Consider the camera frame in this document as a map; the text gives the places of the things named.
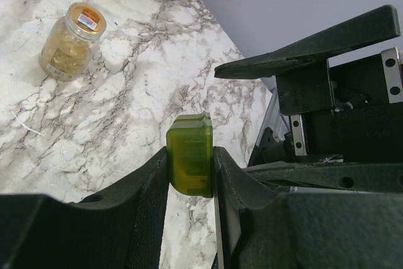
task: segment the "jar label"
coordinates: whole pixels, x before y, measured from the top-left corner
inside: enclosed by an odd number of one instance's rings
[[[73,58],[63,52],[61,49],[56,49],[55,53],[53,54],[49,64],[47,65],[46,69],[48,72],[52,73],[53,75],[61,78],[65,78],[68,76],[68,73],[65,71],[61,71],[60,63],[63,66],[73,66]]]
[[[101,17],[99,16],[99,14],[88,8],[83,9],[82,13],[78,17],[78,22],[89,27],[90,29],[92,29],[92,31],[95,30],[100,20]]]

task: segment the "glass jar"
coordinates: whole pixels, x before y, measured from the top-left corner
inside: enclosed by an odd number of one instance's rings
[[[39,56],[40,67],[52,78],[74,80],[98,50],[105,30],[105,18],[98,10],[72,4],[53,26]]]

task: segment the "barcode sticker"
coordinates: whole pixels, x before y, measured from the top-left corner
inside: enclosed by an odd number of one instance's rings
[[[98,22],[100,21],[99,14],[94,12],[92,9],[83,9],[82,13],[78,17],[78,22],[82,23],[83,25],[89,27],[90,29],[95,30]]]
[[[55,67],[53,67],[52,65],[48,64],[48,66],[46,67],[46,69],[51,72],[52,74],[61,77],[61,78],[65,78],[67,76],[66,72],[62,72],[58,69],[56,69]]]

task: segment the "white marble surface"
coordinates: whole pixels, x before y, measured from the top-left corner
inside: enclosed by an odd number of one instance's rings
[[[37,55],[78,1],[108,29],[87,71],[57,82]],[[177,115],[203,110],[214,144],[245,165],[270,93],[261,81],[213,77],[241,55],[200,0],[0,0],[0,20],[1,193],[80,201],[143,165]],[[171,188],[161,268],[210,269],[215,241],[213,200]]]

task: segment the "green translucent block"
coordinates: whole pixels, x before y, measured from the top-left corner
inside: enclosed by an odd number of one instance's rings
[[[168,175],[184,195],[213,197],[213,127],[210,114],[180,115],[166,134]]]

